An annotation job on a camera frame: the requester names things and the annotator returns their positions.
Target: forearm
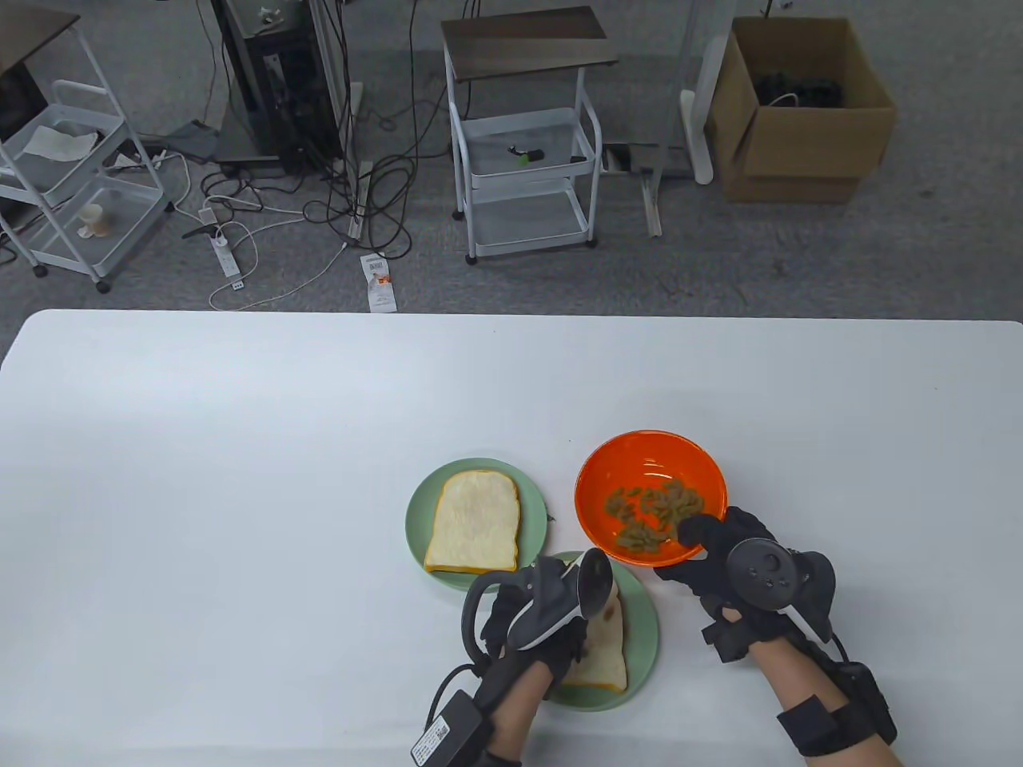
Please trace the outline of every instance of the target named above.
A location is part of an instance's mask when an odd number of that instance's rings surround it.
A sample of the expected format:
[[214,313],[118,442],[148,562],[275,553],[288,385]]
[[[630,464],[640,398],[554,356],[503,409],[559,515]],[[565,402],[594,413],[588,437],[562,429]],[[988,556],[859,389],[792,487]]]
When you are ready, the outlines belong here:
[[539,662],[522,675],[490,718],[494,735],[487,751],[509,762],[522,760],[529,729],[551,681],[550,669]]
[[[787,639],[756,642],[750,645],[756,661],[784,711],[816,695],[829,711],[837,711],[849,700],[820,668],[792,646]],[[879,735],[862,740],[845,751],[806,760],[811,767],[899,767],[888,745]]]

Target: green plate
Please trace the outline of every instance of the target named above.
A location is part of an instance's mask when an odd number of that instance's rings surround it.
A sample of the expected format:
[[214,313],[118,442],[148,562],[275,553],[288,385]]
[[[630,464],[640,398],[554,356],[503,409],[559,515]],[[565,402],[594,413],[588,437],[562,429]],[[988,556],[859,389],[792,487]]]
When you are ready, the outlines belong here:
[[[519,488],[519,508],[521,522],[519,525],[519,567],[532,565],[543,548],[547,538],[547,504],[543,502],[540,489],[526,475],[515,466],[494,460],[493,458],[462,458],[441,466],[424,480],[412,493],[405,512],[405,538],[408,548],[415,560],[422,566],[427,558],[427,547],[434,535],[434,513],[437,502],[441,499],[444,483],[460,471],[492,469],[511,478]],[[435,571],[429,575],[441,583],[446,583],[462,591],[469,590],[469,585],[476,580],[473,573],[441,573]]]
[[[566,551],[554,556],[572,561],[581,553]],[[562,685],[550,694],[550,700],[570,709],[607,711],[621,706],[639,691],[657,660],[661,629],[654,600],[650,598],[639,579],[624,565],[612,559],[611,569],[615,572],[615,582],[622,602],[622,618],[625,621],[625,670],[628,674],[628,687],[624,692],[615,692],[599,687]]]

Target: bread slice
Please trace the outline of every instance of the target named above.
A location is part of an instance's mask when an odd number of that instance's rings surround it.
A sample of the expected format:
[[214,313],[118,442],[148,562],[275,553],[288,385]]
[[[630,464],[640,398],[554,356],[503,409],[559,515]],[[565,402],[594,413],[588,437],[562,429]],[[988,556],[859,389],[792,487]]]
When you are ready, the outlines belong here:
[[437,501],[427,572],[487,573],[519,567],[519,489],[500,471],[462,471]]
[[611,590],[604,611],[589,622],[582,660],[572,664],[565,684],[601,687],[624,692],[628,687],[625,668],[625,622],[618,584]]

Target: small cup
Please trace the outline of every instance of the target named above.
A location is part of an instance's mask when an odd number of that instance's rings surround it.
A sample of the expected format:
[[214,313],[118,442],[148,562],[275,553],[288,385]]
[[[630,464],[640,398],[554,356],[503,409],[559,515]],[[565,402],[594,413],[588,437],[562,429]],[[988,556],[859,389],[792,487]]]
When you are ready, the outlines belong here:
[[95,202],[82,206],[82,210],[78,212],[78,217],[89,228],[93,236],[105,237],[110,233],[110,222],[103,215],[102,206],[98,206]]

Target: black glove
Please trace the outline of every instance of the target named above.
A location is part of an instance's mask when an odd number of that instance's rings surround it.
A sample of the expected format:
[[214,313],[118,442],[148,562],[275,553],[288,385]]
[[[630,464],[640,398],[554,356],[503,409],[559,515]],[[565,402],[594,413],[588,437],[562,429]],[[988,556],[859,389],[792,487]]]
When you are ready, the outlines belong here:
[[[704,631],[704,637],[708,643],[717,645],[721,660],[726,663],[744,657],[752,642],[776,639],[798,631],[787,617],[754,607],[732,588],[725,561],[737,545],[750,538],[776,540],[763,523],[738,506],[728,506],[724,522],[708,514],[691,516],[679,523],[678,541],[684,546],[703,546],[707,549],[707,558],[655,569],[664,580],[684,583],[700,597],[704,610],[717,622]],[[724,607],[739,611],[743,620],[729,625],[721,615]],[[731,634],[730,640],[724,643],[728,645],[724,651],[717,641],[723,632]]]
[[[562,572],[568,569],[568,565],[563,567]],[[504,641],[507,639],[508,627],[511,621],[529,602],[529,597],[521,589],[514,586],[501,586],[497,590],[497,598],[494,599],[494,606],[490,612],[490,618],[483,626],[480,638],[487,648],[487,653],[495,662],[501,658],[501,650],[504,648]],[[573,661],[578,661],[582,656],[582,645],[586,641],[586,621],[582,618],[573,619],[567,626],[555,631],[551,636],[544,639],[537,646],[522,650],[513,651],[517,655],[529,659],[532,662],[539,661],[546,664],[554,677],[551,689],[557,687],[569,673],[569,668]]]

